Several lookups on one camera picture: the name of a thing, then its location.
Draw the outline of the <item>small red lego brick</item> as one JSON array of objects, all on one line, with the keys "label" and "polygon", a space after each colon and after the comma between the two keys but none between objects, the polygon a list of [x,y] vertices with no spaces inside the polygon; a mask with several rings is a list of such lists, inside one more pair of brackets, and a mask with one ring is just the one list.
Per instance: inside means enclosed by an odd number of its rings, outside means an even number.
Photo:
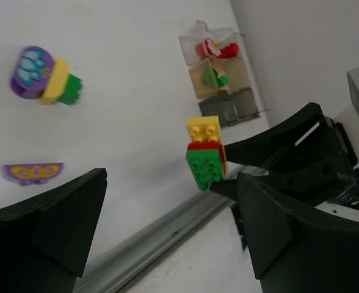
[{"label": "small red lego brick", "polygon": [[239,54],[239,46],[237,43],[230,43],[228,46],[220,49],[220,59],[229,59],[237,57]]}]

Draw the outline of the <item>long yellow lego plate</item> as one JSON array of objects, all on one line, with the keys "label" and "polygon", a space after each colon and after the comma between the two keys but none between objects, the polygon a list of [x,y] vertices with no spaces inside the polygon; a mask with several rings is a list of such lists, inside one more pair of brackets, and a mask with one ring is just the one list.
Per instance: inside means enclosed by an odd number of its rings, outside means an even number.
[{"label": "long yellow lego plate", "polygon": [[191,142],[222,142],[219,118],[216,115],[192,117],[186,120]]}]

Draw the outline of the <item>green square lego brick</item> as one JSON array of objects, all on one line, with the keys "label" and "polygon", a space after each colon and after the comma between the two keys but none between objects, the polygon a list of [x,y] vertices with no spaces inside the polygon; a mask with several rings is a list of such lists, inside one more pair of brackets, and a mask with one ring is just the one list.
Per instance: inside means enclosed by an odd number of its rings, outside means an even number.
[{"label": "green square lego brick", "polygon": [[219,89],[224,88],[226,85],[230,83],[230,80],[227,76],[223,75],[222,73],[220,73],[215,69],[213,69],[213,72]]},{"label": "green square lego brick", "polygon": [[213,67],[208,67],[204,70],[201,81],[203,85],[210,89],[218,89],[218,72]]}]

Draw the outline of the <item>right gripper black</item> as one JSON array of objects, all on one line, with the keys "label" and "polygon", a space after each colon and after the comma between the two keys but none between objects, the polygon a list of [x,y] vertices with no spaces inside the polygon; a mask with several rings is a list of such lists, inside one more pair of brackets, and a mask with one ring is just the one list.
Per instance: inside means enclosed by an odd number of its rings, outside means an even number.
[{"label": "right gripper black", "polygon": [[250,177],[312,206],[327,201],[359,210],[359,168],[354,168],[357,158],[353,148],[344,141],[346,133],[342,124],[323,116],[319,104],[308,103],[267,131],[225,145],[226,159],[241,165],[272,167],[319,122],[302,142],[307,166]]}]

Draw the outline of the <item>red curved lego brick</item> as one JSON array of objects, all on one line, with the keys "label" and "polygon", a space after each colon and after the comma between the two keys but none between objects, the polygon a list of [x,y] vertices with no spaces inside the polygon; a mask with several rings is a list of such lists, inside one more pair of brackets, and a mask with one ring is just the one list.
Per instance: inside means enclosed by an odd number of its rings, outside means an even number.
[{"label": "red curved lego brick", "polygon": [[221,142],[191,142],[187,146],[187,151],[189,150],[218,150],[224,175],[228,175],[227,158],[224,146]]}]

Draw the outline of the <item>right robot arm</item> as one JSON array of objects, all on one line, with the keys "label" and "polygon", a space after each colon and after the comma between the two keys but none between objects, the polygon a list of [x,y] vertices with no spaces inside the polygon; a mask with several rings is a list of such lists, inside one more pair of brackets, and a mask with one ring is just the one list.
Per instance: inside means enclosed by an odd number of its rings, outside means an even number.
[{"label": "right robot arm", "polygon": [[280,124],[225,145],[227,161],[267,171],[258,179],[296,200],[359,211],[359,117],[353,107],[336,119],[308,103]]}]

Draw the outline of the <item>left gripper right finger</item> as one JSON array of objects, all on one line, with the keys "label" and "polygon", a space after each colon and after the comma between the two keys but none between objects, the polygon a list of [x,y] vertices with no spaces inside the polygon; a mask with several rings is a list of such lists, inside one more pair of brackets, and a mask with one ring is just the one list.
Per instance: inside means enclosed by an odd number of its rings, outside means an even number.
[{"label": "left gripper right finger", "polygon": [[359,222],[288,197],[240,173],[237,191],[263,292],[359,292]]}]

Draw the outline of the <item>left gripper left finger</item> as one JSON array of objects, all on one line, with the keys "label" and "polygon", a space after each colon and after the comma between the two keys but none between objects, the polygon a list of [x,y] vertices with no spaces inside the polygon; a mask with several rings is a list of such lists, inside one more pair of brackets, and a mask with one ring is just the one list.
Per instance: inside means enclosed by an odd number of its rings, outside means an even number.
[{"label": "left gripper left finger", "polygon": [[106,169],[95,168],[0,209],[0,292],[72,292],[106,189]]}]

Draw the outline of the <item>green lego plate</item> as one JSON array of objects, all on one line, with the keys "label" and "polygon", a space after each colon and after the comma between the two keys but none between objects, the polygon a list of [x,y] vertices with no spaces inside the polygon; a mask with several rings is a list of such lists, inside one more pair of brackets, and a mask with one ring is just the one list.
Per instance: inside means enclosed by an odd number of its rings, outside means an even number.
[{"label": "green lego plate", "polygon": [[206,191],[213,182],[224,180],[225,172],[218,150],[187,150],[186,160],[200,190]]}]

